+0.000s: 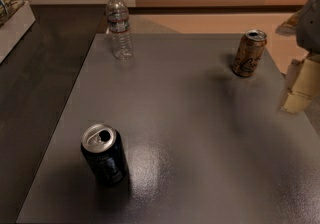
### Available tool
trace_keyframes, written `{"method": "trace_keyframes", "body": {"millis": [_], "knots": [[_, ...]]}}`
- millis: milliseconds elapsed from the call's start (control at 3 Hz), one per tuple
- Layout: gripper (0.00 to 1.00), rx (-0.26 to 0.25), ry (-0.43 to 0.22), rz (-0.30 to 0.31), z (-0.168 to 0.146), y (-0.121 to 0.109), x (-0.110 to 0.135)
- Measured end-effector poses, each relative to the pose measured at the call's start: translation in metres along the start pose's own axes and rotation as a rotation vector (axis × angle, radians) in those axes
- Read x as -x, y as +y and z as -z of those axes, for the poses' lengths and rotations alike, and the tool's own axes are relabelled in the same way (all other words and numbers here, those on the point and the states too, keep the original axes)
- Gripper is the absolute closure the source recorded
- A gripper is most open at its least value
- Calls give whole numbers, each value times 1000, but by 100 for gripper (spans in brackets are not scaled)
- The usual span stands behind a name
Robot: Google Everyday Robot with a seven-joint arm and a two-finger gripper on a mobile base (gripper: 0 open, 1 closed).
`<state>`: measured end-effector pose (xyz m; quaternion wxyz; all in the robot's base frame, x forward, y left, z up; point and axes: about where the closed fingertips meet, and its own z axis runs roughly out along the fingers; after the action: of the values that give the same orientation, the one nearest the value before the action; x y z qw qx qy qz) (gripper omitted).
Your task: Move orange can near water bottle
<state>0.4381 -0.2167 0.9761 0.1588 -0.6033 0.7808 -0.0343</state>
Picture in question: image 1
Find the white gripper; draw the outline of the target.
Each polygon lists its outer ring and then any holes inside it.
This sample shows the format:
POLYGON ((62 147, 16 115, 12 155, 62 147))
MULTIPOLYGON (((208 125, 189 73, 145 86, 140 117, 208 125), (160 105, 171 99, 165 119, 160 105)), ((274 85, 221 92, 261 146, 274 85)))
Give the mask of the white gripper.
POLYGON ((303 60, 293 59, 285 76, 280 108, 288 113, 300 113, 320 94, 320 0, 308 0, 275 32, 282 36, 296 34, 297 45, 313 52, 303 60))

